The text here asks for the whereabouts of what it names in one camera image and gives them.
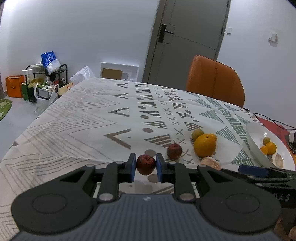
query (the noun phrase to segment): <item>orange chair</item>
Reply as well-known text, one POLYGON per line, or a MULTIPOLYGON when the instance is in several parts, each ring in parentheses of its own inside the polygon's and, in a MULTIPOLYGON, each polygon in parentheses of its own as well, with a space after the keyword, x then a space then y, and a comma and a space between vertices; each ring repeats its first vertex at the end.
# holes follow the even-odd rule
POLYGON ((222 63, 200 55, 193 58, 186 90, 244 106, 244 88, 237 73, 222 63))

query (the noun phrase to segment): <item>door handle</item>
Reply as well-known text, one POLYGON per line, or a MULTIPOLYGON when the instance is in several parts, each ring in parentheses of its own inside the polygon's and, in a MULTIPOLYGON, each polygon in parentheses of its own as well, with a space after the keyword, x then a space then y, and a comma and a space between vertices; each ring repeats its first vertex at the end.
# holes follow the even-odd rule
POLYGON ((167 26, 166 24, 162 24, 161 25, 160 33, 159 33, 159 38, 158 38, 158 42, 159 43, 163 43, 163 38, 165 36, 165 33, 174 34, 173 32, 167 31, 166 30, 166 26, 167 26))

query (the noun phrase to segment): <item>white plastic bag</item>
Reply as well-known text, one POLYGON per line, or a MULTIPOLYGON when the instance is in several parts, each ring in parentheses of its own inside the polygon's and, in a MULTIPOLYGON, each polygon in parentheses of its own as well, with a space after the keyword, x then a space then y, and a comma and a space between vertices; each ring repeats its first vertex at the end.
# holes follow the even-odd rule
POLYGON ((94 73, 88 66, 85 66, 79 70, 75 75, 70 78, 70 81, 73 82, 73 86, 80 83, 83 80, 95 77, 94 73))
POLYGON ((38 84, 36 84, 35 86, 35 89, 34 89, 34 96, 36 98, 36 111, 35 113, 37 115, 40 115, 42 114, 53 102, 55 102, 57 99, 58 99, 58 94, 56 93, 55 89, 57 87, 57 91, 59 91, 59 84, 55 85, 53 91, 52 91, 52 94, 50 96, 50 98, 47 100, 47 99, 42 99, 42 98, 39 98, 37 93, 36 93, 36 90, 37 90, 37 86, 38 84))

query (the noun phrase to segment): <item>green mat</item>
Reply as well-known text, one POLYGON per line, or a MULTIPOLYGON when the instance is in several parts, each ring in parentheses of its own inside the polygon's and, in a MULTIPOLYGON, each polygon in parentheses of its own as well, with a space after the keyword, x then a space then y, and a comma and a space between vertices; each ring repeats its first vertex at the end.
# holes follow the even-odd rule
POLYGON ((6 116, 12 106, 12 101, 8 99, 0 99, 0 120, 6 116))

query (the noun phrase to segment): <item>white wall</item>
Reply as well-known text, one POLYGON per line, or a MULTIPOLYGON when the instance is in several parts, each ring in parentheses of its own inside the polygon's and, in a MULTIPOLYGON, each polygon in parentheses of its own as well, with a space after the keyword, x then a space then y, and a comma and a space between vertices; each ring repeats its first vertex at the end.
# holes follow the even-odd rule
POLYGON ((6 0, 0 26, 0 70, 21 74, 40 54, 54 51, 69 77, 100 63, 139 66, 144 72, 158 0, 6 0))
POLYGON ((218 61, 239 75, 245 108, 296 126, 296 8, 287 0, 231 0, 218 61), (278 34, 271 46, 268 32, 278 34))

